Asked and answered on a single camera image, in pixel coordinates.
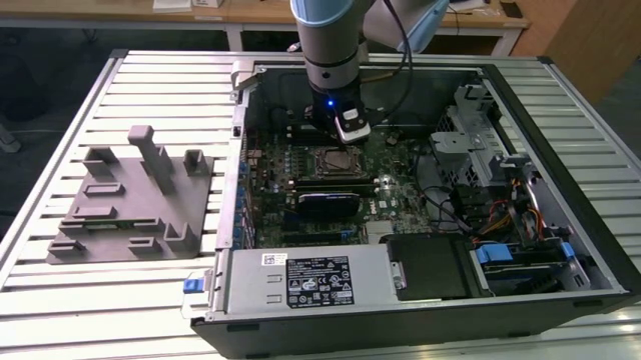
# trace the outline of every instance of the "black floor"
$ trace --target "black floor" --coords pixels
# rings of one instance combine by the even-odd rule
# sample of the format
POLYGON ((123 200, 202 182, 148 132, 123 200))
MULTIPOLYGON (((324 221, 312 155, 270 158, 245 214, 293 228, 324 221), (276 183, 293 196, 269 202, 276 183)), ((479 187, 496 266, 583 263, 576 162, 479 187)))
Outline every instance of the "black floor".
MULTIPOLYGON (((220 31, 90 31, 0 28, 0 56, 19 56, 50 99, 50 111, 29 122, 3 120, 22 142, 22 151, 0 151, 0 238, 39 179, 63 132, 106 64, 113 49, 228 50, 220 31)), ((246 49, 284 51, 296 34, 248 34, 246 49)), ((638 156, 641 127, 641 63, 638 63, 598 106, 638 156)))

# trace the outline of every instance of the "power supply label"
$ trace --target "power supply label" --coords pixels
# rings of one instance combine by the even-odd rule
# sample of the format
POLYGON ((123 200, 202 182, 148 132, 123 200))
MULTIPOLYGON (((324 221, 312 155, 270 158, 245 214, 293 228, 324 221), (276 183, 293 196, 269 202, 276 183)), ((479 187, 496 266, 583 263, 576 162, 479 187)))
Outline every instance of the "power supply label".
POLYGON ((289 259, 286 285, 293 309, 354 304, 348 256, 289 259))

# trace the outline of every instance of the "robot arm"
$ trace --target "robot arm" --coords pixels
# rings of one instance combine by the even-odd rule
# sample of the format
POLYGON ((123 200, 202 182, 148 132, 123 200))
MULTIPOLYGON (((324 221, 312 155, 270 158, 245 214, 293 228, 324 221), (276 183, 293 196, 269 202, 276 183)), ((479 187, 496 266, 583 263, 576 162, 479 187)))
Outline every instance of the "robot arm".
MULTIPOLYGON (((412 51, 424 51, 447 13, 449 0, 392 0, 412 51)), ((384 0, 292 0, 313 91, 312 123, 353 143, 371 134, 361 99, 360 34, 399 51, 404 36, 384 0)))

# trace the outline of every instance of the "slotted metal surface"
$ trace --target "slotted metal surface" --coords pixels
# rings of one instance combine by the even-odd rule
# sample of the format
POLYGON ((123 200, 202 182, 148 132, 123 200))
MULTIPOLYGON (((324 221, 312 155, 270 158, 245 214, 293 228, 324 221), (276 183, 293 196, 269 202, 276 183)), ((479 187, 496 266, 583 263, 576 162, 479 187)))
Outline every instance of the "slotted metal surface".
MULTIPOLYGON (((290 55, 130 52, 110 60, 62 147, 2 243, 0 353, 9 359, 221 359, 182 318, 182 282, 216 263, 228 171, 234 60, 290 55), (53 266, 45 262, 86 169, 91 145, 137 156, 131 125, 153 125, 170 156, 202 149, 217 158, 202 256, 193 260, 53 266)), ((397 62, 373 55, 375 62, 397 62)), ((533 58, 420 57, 495 62, 628 254, 641 266, 641 175, 636 159, 552 67, 533 58)), ((523 149, 516 132, 508 136, 523 149)), ((630 359, 639 356, 641 307, 587 316, 540 336, 308 355, 297 359, 630 359)))

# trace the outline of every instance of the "circuit board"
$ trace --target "circuit board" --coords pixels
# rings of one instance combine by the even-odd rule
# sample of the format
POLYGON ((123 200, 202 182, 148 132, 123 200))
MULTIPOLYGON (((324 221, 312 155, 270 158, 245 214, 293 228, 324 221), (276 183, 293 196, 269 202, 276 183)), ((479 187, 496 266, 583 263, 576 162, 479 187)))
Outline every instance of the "circuit board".
POLYGON ((342 148, 344 157, 354 160, 352 162, 332 153, 336 147, 292 145, 284 135, 260 133, 254 144, 249 164, 257 248, 302 246, 288 243, 286 239, 306 234, 341 234, 341 245, 368 244, 367 225, 372 221, 389 221, 395 233, 431 231, 425 199, 413 174, 413 142, 400 139, 399 132, 373 130, 363 145, 342 148), (320 163, 320 155, 332 162, 320 163), (340 220, 300 220, 292 207, 297 196, 289 186, 292 182, 296 179, 324 182, 324 178, 346 176, 346 173, 375 178, 376 183, 375 193, 360 199, 356 216, 340 220))

